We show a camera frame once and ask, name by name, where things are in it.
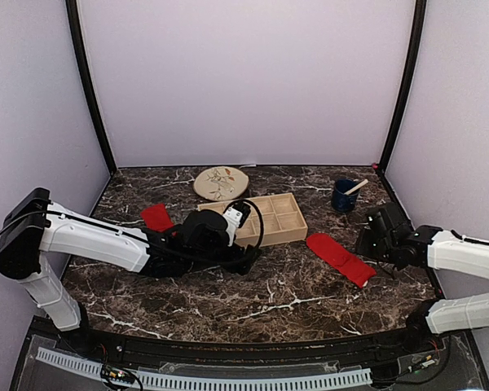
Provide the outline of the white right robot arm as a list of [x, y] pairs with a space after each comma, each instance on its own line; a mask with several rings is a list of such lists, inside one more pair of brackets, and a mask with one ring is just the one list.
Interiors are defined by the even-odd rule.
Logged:
[[[415, 266], [451, 270], [489, 280], [489, 241], [454, 230], [422, 225], [414, 228], [396, 204], [368, 211], [368, 226], [356, 242], [358, 254], [402, 270]], [[407, 317], [399, 345], [415, 354], [431, 335], [489, 327], [489, 292], [458, 299], [424, 301]]]

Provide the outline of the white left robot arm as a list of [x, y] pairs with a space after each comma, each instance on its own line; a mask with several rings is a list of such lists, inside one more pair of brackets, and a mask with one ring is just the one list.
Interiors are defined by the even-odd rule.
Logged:
[[245, 274], [260, 253], [261, 239], [245, 247], [237, 231], [257, 213], [251, 200], [232, 201], [222, 213], [200, 210], [162, 232], [124, 228], [82, 216], [50, 199], [45, 188], [31, 191], [5, 217], [0, 230], [0, 274], [20, 283], [67, 342], [81, 355], [99, 348], [88, 329], [86, 310], [65, 290], [47, 253], [101, 261], [149, 278], [180, 277], [219, 266]]

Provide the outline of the red sock near left arm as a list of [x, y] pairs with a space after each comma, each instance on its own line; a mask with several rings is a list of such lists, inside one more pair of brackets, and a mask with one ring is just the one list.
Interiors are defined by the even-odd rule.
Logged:
[[146, 227], [152, 231], [165, 232], [174, 226], [164, 204], [155, 204], [140, 213]]

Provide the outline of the red sock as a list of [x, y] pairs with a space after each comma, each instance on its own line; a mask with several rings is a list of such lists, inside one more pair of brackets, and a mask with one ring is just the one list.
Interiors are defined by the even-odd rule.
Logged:
[[360, 258], [342, 247], [331, 236], [324, 233], [310, 235], [307, 247], [321, 260], [339, 271], [359, 288], [364, 288], [377, 272]]

